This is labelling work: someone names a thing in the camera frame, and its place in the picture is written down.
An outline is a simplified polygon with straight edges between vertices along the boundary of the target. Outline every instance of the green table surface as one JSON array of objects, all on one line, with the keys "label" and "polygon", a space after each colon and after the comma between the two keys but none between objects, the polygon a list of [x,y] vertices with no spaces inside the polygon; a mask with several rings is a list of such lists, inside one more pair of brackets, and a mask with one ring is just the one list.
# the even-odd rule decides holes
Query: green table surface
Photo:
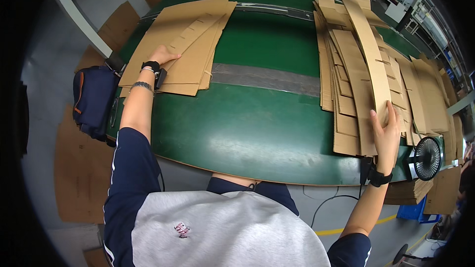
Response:
[{"label": "green table surface", "polygon": [[[194,0],[163,0],[153,11]],[[312,0],[234,0],[313,10]],[[120,55],[128,62],[151,21],[139,24]],[[385,41],[401,53],[419,51],[392,30]],[[318,77],[313,22],[280,15],[234,11],[216,47],[214,62],[249,65]],[[122,114],[120,99],[114,128]],[[401,139],[393,181],[404,180]],[[267,181],[313,185],[359,184],[359,159],[333,149],[333,113],[316,97],[211,82],[196,97],[157,94],[151,146],[161,157],[191,166]]]}]

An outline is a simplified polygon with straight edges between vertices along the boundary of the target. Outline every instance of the wristwatch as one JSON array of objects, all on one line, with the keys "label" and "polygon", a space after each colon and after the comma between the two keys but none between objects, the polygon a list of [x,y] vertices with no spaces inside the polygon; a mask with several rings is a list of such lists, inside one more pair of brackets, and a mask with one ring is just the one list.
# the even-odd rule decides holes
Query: wristwatch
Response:
[{"label": "wristwatch", "polygon": [[147,61],[142,63],[142,70],[144,70],[144,67],[150,66],[151,69],[145,68],[145,70],[150,70],[153,71],[153,74],[155,74],[155,87],[154,90],[157,91],[158,88],[163,84],[163,81],[165,80],[165,77],[167,76],[167,71],[163,68],[160,68],[160,64],[157,61]]},{"label": "wristwatch", "polygon": [[377,172],[376,169],[370,169],[368,173],[368,180],[370,184],[379,188],[382,184],[387,184],[392,179],[392,173],[390,175],[384,176],[383,173]]},{"label": "wristwatch", "polygon": [[155,91],[152,90],[151,85],[148,84],[148,83],[146,83],[146,82],[144,82],[144,81],[136,81],[136,82],[134,82],[134,84],[130,87],[129,93],[130,93],[130,91],[132,91],[132,89],[133,89],[134,87],[146,88],[147,90],[149,90],[149,91],[155,96]]}]

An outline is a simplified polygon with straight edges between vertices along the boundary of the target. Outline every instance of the navy blue bag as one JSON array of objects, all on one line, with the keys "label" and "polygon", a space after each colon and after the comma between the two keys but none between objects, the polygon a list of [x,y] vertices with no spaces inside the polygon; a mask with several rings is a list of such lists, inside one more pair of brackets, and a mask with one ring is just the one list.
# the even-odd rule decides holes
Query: navy blue bag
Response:
[{"label": "navy blue bag", "polygon": [[82,132],[106,141],[107,119],[119,77],[107,66],[79,70],[73,80],[73,119]]}]

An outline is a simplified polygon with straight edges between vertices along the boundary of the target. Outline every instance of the navy sleeve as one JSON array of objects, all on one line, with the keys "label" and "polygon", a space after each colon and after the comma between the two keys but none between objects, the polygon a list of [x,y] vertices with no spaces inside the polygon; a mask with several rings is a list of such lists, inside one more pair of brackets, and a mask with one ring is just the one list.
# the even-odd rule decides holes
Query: navy sleeve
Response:
[{"label": "navy sleeve", "polygon": [[368,236],[352,233],[341,237],[327,252],[332,267],[364,267],[370,256]]},{"label": "navy sleeve", "polygon": [[149,193],[160,192],[161,170],[147,138],[132,128],[117,133],[111,186],[104,204],[104,247],[114,267],[133,266],[132,230]]}]

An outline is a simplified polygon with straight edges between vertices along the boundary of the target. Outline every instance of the embroidered logo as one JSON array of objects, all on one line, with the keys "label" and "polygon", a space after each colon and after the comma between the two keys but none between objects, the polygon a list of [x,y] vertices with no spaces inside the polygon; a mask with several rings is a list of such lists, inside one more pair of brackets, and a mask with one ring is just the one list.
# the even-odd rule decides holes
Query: embroidered logo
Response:
[{"label": "embroidered logo", "polygon": [[187,238],[187,233],[190,231],[183,223],[179,223],[174,229],[178,232],[180,238]]}]

